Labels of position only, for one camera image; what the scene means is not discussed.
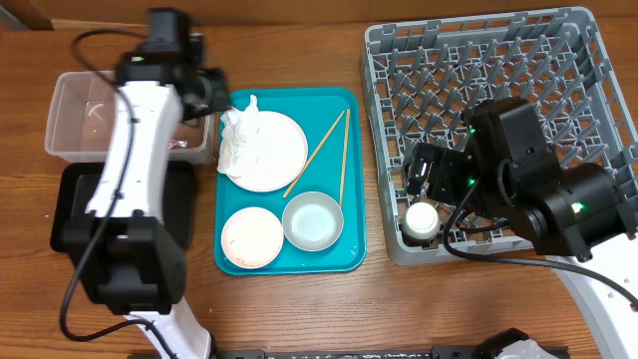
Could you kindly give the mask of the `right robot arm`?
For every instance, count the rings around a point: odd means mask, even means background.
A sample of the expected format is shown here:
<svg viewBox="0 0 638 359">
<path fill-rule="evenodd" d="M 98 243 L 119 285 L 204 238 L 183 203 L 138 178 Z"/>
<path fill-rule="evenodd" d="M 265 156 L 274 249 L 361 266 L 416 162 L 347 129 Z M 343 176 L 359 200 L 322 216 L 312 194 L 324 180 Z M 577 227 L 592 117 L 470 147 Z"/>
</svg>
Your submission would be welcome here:
<svg viewBox="0 0 638 359">
<path fill-rule="evenodd" d="M 576 302 L 600 354 L 637 355 L 637 208 L 604 167 L 564 169 L 520 97 L 465 109 L 461 151 L 415 145 L 403 164 L 407 191 L 454 207 L 442 244 L 474 261 L 553 269 Z M 461 251 L 450 232 L 469 214 L 532 243 L 535 259 Z"/>
</svg>

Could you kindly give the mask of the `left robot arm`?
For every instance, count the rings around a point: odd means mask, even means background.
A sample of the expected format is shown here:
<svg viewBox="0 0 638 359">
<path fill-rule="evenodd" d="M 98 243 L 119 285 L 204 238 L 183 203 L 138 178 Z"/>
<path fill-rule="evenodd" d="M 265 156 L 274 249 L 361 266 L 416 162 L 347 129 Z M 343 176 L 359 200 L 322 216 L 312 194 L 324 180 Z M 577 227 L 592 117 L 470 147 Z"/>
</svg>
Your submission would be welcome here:
<svg viewBox="0 0 638 359">
<path fill-rule="evenodd" d="M 177 126 L 230 107 L 224 73 L 204 61 L 204 41 L 190 16 L 153 8 L 147 32 L 107 79 L 117 97 L 109 152 L 84 211 L 66 221 L 60 238 L 75 267 L 60 309 L 62 331 L 73 295 L 83 289 L 122 327 L 140 328 L 160 357 L 215 355 L 212 335 L 184 297 L 183 245 L 163 218 L 168 145 Z"/>
</svg>

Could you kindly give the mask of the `white napkin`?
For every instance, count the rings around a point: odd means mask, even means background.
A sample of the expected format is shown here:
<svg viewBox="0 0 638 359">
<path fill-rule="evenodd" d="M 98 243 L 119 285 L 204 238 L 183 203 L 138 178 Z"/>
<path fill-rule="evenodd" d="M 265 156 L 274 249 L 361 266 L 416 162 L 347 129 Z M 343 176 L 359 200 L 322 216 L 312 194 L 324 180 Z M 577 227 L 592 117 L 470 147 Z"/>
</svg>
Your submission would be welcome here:
<svg viewBox="0 0 638 359">
<path fill-rule="evenodd" d="M 231 108 L 223 113 L 217 170 L 229 177 L 250 175 L 259 158 L 259 109 L 257 98 L 249 97 L 243 110 Z"/>
</svg>

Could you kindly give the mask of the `pink bowl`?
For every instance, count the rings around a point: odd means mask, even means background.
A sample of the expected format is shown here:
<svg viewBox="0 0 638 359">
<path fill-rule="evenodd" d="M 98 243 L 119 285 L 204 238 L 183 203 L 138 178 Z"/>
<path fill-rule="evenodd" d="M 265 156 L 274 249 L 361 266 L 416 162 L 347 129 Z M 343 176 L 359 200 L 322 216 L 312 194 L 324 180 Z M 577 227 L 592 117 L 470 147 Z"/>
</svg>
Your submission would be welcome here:
<svg viewBox="0 0 638 359">
<path fill-rule="evenodd" d="M 238 263 L 229 248 L 233 238 L 252 237 L 268 242 L 270 257 L 259 266 L 244 266 Z M 271 211 L 257 206 L 243 208 L 234 213 L 224 224 L 221 231 L 221 248 L 226 258 L 243 269 L 257 269 L 268 265 L 280 253 L 284 243 L 283 227 L 278 217 Z"/>
</svg>

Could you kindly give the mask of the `white cup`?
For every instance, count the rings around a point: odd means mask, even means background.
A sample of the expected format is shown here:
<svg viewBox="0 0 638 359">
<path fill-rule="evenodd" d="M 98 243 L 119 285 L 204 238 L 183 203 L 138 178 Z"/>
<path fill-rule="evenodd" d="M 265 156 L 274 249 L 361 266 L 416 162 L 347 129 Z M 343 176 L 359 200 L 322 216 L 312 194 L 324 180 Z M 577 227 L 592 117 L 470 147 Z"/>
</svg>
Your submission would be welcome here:
<svg viewBox="0 0 638 359">
<path fill-rule="evenodd" d="M 433 239 L 440 231 L 441 220 L 437 210 L 420 201 L 410 205 L 402 220 L 402 232 L 415 240 Z"/>
</svg>

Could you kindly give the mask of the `rice grains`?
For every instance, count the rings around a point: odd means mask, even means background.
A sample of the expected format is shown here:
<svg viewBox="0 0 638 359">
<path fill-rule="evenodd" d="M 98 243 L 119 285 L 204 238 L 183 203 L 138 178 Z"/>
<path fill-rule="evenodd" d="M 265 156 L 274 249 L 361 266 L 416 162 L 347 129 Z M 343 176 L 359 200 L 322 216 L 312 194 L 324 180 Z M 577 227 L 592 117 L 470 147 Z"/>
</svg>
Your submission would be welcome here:
<svg viewBox="0 0 638 359">
<path fill-rule="evenodd" d="M 263 265 L 270 257 L 268 242 L 263 242 L 260 238 L 233 238 L 229 248 L 234 259 L 244 266 Z"/>
</svg>

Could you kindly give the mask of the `red sauce packet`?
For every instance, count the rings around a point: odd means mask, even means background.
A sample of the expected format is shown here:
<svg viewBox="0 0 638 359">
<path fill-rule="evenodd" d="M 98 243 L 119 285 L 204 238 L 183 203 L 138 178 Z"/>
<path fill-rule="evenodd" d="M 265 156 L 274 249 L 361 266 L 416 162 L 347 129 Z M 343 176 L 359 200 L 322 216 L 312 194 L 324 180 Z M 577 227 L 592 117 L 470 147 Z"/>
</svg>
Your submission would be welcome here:
<svg viewBox="0 0 638 359">
<path fill-rule="evenodd" d="M 170 140 L 168 142 L 168 148 L 170 150 L 186 149 L 187 146 L 188 146 L 188 141 Z"/>
</svg>

